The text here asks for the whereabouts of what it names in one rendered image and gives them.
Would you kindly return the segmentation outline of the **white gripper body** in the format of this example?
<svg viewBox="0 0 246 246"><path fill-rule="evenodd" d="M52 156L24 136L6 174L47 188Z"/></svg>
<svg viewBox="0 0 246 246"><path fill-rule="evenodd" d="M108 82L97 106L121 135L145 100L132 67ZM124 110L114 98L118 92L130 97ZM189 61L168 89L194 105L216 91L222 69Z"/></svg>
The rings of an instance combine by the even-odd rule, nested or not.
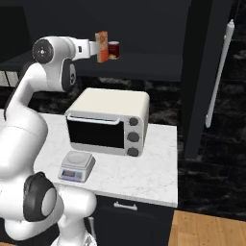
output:
<svg viewBox="0 0 246 246"><path fill-rule="evenodd" d="M95 56L98 54L98 44L96 41L91 41L89 43L89 54Z"/></svg>

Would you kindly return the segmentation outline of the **orange boxed food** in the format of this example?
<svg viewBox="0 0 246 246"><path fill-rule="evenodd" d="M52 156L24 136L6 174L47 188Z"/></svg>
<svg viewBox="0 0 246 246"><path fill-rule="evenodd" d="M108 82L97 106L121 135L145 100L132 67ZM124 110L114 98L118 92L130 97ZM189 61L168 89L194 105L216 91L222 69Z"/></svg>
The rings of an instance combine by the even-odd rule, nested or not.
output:
<svg viewBox="0 0 246 246"><path fill-rule="evenodd" d="M98 62L106 62L109 58L108 49L108 32L101 31L95 34L96 43L99 45L99 53L97 54Z"/></svg>

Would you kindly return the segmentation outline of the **dark cabinet door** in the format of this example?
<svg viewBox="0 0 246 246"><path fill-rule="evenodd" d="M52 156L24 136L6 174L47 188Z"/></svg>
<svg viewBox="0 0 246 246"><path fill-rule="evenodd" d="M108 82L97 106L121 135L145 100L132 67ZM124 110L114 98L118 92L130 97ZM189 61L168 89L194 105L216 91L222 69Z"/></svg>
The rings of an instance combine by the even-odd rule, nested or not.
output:
<svg viewBox="0 0 246 246"><path fill-rule="evenodd" d="M184 37L182 123L184 158L195 159L233 0L192 0Z"/></svg>

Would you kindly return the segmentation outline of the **grey digital scale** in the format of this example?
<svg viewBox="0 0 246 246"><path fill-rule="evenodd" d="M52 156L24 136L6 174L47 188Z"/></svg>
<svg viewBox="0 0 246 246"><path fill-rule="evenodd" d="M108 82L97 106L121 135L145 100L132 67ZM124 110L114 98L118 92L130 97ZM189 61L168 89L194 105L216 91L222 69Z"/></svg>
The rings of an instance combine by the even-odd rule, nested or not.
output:
<svg viewBox="0 0 246 246"><path fill-rule="evenodd" d="M85 183L95 164L95 158L90 153L69 151L61 162L58 177L61 180Z"/></svg>

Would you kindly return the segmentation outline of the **dark red can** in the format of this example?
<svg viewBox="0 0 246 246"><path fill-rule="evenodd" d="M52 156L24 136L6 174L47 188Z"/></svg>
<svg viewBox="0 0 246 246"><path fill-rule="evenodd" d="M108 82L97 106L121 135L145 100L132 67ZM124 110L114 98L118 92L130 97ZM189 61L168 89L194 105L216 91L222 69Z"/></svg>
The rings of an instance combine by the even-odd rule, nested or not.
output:
<svg viewBox="0 0 246 246"><path fill-rule="evenodd" d="M119 58L119 42L110 41L108 43L108 48L109 48L109 58L111 60L117 60Z"/></svg>

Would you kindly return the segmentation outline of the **white toaster oven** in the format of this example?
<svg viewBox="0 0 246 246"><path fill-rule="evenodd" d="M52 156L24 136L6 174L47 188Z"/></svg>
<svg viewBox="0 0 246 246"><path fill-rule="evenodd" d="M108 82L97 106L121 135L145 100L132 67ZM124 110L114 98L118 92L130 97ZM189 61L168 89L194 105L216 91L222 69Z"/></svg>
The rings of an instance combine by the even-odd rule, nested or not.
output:
<svg viewBox="0 0 246 246"><path fill-rule="evenodd" d="M119 155L115 152L83 150L81 147L76 148L74 144L70 143L71 147L75 150L118 156L128 156L128 149L134 147L138 150L139 157L143 152L148 129L149 102L150 97L144 91L88 87L65 112L65 119L69 113L72 113L74 116L87 118L109 120L120 118L124 123L125 150L122 155ZM131 117L138 119L136 126L130 125L129 120ZM131 132L138 133L138 142L131 142L127 139L128 133Z"/></svg>

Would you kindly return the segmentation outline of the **toaster oven glass door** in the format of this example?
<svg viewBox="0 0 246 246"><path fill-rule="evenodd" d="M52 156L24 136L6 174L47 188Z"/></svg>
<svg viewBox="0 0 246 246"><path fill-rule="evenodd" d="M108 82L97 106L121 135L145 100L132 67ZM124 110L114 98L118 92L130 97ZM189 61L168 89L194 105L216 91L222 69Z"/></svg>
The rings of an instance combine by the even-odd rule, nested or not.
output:
<svg viewBox="0 0 246 246"><path fill-rule="evenodd" d="M76 148L97 152L115 152L122 155L125 150L124 123L117 125L91 124L69 121L66 118L70 143Z"/></svg>

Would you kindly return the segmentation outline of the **dark drawer front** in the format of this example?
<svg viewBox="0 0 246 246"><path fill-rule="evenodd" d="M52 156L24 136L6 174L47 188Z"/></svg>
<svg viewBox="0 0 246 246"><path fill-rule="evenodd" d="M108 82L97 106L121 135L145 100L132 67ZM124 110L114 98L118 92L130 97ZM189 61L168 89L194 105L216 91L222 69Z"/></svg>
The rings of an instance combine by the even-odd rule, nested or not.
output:
<svg viewBox="0 0 246 246"><path fill-rule="evenodd" d="M118 209L113 203L137 211ZM97 195L92 214L98 246L168 246L174 209L159 205Z"/></svg>

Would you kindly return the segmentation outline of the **dark wall cabinet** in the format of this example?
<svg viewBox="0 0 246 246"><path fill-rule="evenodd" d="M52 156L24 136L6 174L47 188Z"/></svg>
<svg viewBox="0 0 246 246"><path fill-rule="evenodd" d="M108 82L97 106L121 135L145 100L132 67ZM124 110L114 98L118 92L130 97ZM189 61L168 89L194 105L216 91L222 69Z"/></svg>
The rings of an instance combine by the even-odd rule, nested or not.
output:
<svg viewBox="0 0 246 246"><path fill-rule="evenodd" d="M119 58L75 62L77 74L178 82L191 0L0 0L0 69L19 71L46 36L93 40L106 31Z"/></svg>

